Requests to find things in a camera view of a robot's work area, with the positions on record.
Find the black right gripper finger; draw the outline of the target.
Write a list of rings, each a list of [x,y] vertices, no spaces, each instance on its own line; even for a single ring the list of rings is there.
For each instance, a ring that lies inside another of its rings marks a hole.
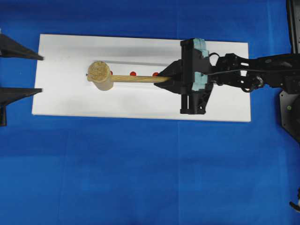
[[[154,85],[161,89],[165,89],[169,92],[172,92],[175,94],[181,94],[181,83],[178,81],[158,82],[158,83],[154,83]]]
[[[182,60],[176,60],[159,73],[162,77],[178,77],[182,73]]]

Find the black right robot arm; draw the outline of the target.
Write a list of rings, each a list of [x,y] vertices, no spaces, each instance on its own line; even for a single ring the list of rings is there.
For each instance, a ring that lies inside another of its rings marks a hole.
[[[234,53],[218,57],[212,55],[203,39],[183,40],[181,59],[161,71],[159,77],[168,80],[155,86],[181,95],[181,114],[205,114],[213,86],[228,85],[250,93],[265,84],[281,88],[288,94],[300,92],[299,54],[280,54],[257,59],[246,59]]]

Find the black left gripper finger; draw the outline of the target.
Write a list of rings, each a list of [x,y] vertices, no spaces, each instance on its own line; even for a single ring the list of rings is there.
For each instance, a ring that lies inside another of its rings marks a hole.
[[[31,97],[42,92],[42,89],[35,88],[1,88],[0,89],[0,126],[7,125],[6,107],[20,99]]]
[[[33,50],[19,44],[10,37],[0,35],[0,57],[1,58],[22,58],[31,60],[43,60],[44,57],[40,56]]]

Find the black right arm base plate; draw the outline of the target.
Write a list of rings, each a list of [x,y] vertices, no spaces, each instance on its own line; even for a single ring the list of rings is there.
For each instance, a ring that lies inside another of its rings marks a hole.
[[[281,126],[298,143],[300,142],[300,95],[288,94],[281,91],[279,94]]]

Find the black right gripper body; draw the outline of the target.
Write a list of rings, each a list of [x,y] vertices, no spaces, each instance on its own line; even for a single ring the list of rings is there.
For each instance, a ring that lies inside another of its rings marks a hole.
[[[182,87],[181,114],[205,114],[213,83],[206,75],[211,68],[209,51],[204,39],[183,40],[181,45]]]

